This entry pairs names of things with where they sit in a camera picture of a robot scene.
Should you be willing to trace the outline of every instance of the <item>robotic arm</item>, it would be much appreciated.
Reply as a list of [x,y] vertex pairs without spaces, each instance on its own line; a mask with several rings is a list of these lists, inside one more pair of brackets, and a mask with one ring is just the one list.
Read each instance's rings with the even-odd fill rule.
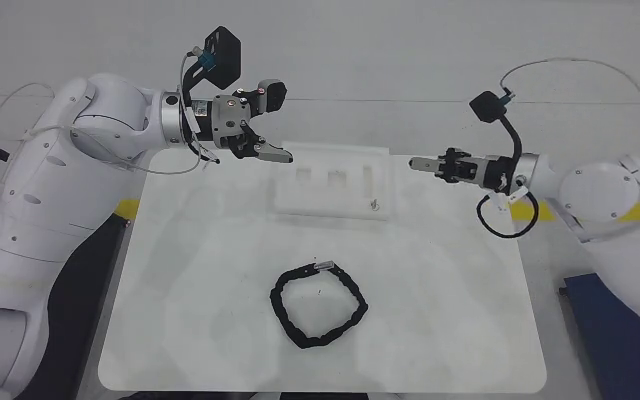
[[[490,190],[492,194],[478,203],[478,218],[485,228],[501,238],[517,238],[527,233],[538,218],[536,197],[545,199],[558,219],[593,256],[594,268],[602,281],[640,315],[637,261],[640,224],[619,220],[640,201],[640,157],[625,155],[618,160],[582,165],[559,176],[550,168],[547,156],[522,153],[518,133],[505,115],[513,94],[508,89],[505,92],[502,98],[485,92],[470,105],[481,121],[500,121],[507,129],[514,143],[511,157],[473,157],[460,149],[449,148],[437,159],[414,157],[410,167],[433,173],[448,183],[467,182]],[[529,198],[534,215],[526,228],[515,234],[504,234],[486,223],[482,206],[495,196],[493,193],[505,195],[509,203],[524,196]]]
[[115,75],[77,78],[58,91],[9,160],[0,203],[0,397],[17,396],[33,377],[48,339],[47,302],[71,253],[111,215],[149,150],[188,147],[198,163],[219,162],[204,144],[237,158],[290,163],[291,154],[250,127],[278,111],[278,80],[251,92],[192,100],[202,80],[226,89],[240,76],[240,41],[224,27],[181,73],[177,92],[138,87]]

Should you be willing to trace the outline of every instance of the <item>table surface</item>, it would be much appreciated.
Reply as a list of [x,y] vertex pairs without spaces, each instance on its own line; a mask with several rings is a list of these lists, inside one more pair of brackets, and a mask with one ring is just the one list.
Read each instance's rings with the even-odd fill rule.
[[[220,166],[149,176],[99,365],[116,390],[531,393],[546,369],[515,241],[475,217],[479,188],[447,185],[391,158],[388,221],[275,214],[274,168]],[[193,155],[166,151],[156,170]],[[487,218],[513,229],[508,213]],[[269,292],[286,270],[335,260],[369,311],[327,347],[284,334]],[[357,303],[331,274],[285,290],[308,335]]]

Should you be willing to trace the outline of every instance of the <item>yellow tape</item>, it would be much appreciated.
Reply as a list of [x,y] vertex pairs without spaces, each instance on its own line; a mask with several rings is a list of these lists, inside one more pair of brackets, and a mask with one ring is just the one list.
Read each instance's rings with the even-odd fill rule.
[[[140,200],[138,199],[124,199],[118,204],[115,213],[122,218],[135,219],[138,213],[138,207],[140,206]],[[516,221],[529,221],[533,216],[533,207],[529,203],[519,201],[511,206],[511,218]],[[540,203],[540,221],[553,221],[555,220],[553,212],[549,208],[546,202]],[[640,203],[619,219],[622,222],[640,221]]]
[[[511,218],[516,221],[529,221],[533,216],[533,207],[529,203],[518,202],[511,206]],[[540,203],[540,221],[553,221],[556,217],[546,202]],[[640,221],[640,203],[629,211],[626,215],[619,218],[620,222]]]
[[115,213],[125,219],[135,219],[139,206],[140,200],[138,199],[124,199],[118,204]]

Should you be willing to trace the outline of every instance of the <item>white floor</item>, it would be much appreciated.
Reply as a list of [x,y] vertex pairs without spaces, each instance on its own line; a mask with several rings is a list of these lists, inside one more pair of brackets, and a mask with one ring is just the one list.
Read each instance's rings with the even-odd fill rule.
[[[5,0],[0,98],[22,83],[58,88],[97,72],[174,89],[184,52],[223,24],[243,42],[238,87],[277,77],[289,88],[283,110],[255,125],[274,143],[372,145],[425,155],[456,146],[479,155],[508,154],[506,133],[478,122],[468,101],[497,91],[510,68],[553,56],[596,58],[640,77],[639,17],[633,0]],[[559,171],[640,149],[640,95],[609,70],[535,66],[507,84],[517,94],[509,115],[525,151],[550,154]],[[217,92],[205,85],[197,93]],[[30,89],[9,101],[0,114],[3,135],[20,136],[46,107],[44,96]],[[302,112],[308,114],[303,123],[288,118]],[[11,151],[14,144],[0,145]],[[140,183],[132,195],[140,193]],[[419,398],[599,398],[571,313],[556,294],[563,277],[590,271],[590,259],[576,252],[556,223],[540,224],[520,246],[546,386],[535,395]],[[118,278],[116,273],[112,292]],[[108,315],[106,307],[80,399],[122,395],[105,392],[95,371]]]

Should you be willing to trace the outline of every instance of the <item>blue base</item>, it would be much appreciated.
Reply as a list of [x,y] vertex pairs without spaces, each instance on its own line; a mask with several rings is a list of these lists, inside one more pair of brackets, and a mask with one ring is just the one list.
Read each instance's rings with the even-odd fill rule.
[[565,282],[604,400],[639,400],[640,317],[596,274],[567,278]]

